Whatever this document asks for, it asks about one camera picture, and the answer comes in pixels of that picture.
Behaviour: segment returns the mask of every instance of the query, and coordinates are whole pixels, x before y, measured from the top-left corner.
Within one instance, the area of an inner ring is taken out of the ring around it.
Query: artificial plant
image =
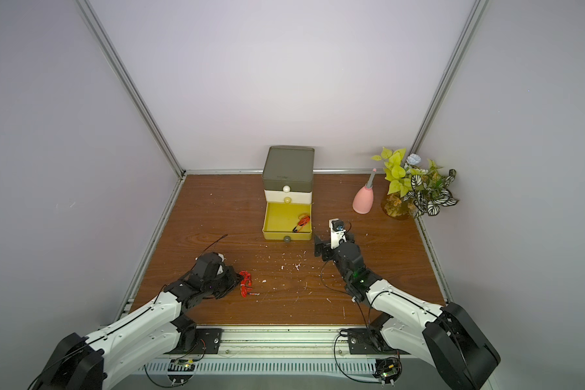
[[[428,170],[421,170],[413,166],[408,167],[407,171],[411,174],[410,187],[412,190],[408,191],[402,198],[403,200],[413,200],[414,206],[418,209],[414,218],[425,213],[430,216],[437,215],[440,213],[440,206],[454,206],[459,202],[453,198],[453,194],[448,190],[448,186],[457,175],[456,170],[449,170],[448,176],[441,175],[435,161],[429,160]]]
[[[381,155],[375,155],[371,159],[375,161],[382,161],[385,165],[385,179],[390,182],[388,187],[388,195],[399,192],[401,197],[412,191],[411,175],[408,174],[405,168],[401,167],[401,161],[406,155],[405,148],[398,149],[392,152],[388,148],[383,148]]]

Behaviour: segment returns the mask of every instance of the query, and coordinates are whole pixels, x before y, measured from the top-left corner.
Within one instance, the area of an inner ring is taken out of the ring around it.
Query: plant pot
[[[390,218],[406,220],[412,216],[411,213],[415,209],[415,206],[411,199],[403,200],[400,198],[398,192],[395,192],[383,197],[381,209]]]

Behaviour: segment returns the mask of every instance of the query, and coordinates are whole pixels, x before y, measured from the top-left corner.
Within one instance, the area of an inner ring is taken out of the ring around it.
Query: variegated leaf
[[[455,206],[455,205],[457,205],[457,202],[459,202],[459,200],[457,200],[455,198],[450,198],[449,200],[445,201],[442,204],[442,206],[444,206],[444,207]]]
[[[416,188],[419,185],[422,185],[422,179],[420,175],[414,175],[412,176],[412,188]]]
[[[429,216],[437,215],[439,212],[440,212],[440,207],[438,205],[436,205],[434,202],[430,201],[427,204],[427,214],[429,214]]]
[[[449,191],[449,190],[447,190],[447,189],[445,189],[445,188],[443,188],[443,189],[440,191],[440,193],[441,193],[440,197],[439,197],[439,198],[437,198],[437,199],[434,199],[434,203],[435,203],[436,205],[441,205],[441,204],[443,204],[445,201],[447,201],[447,200],[451,199],[451,197],[452,197],[452,196],[451,196],[451,193],[450,193],[450,191]]]

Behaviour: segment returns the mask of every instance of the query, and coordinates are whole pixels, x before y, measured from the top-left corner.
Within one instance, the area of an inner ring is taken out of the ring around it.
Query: pink spray bottle
[[[373,201],[372,181],[375,178],[376,172],[376,168],[372,170],[369,181],[364,187],[360,188],[356,197],[353,199],[353,210],[355,210],[356,213],[366,214],[371,210],[370,208],[372,207]]]

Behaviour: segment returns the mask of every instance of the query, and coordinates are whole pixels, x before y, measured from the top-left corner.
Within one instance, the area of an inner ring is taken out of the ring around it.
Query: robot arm
[[[32,389],[108,390],[178,345],[191,350],[196,324],[185,313],[206,296],[223,298],[242,280],[223,260],[218,253],[201,255],[191,271],[141,308],[85,337],[62,339]]]
[[[500,356],[468,313],[456,303],[435,305],[391,285],[366,268],[341,220],[329,226],[329,241],[314,237],[314,255],[334,261],[354,301],[383,312],[357,336],[369,338],[380,352],[400,349],[434,365],[454,390],[479,390]]]

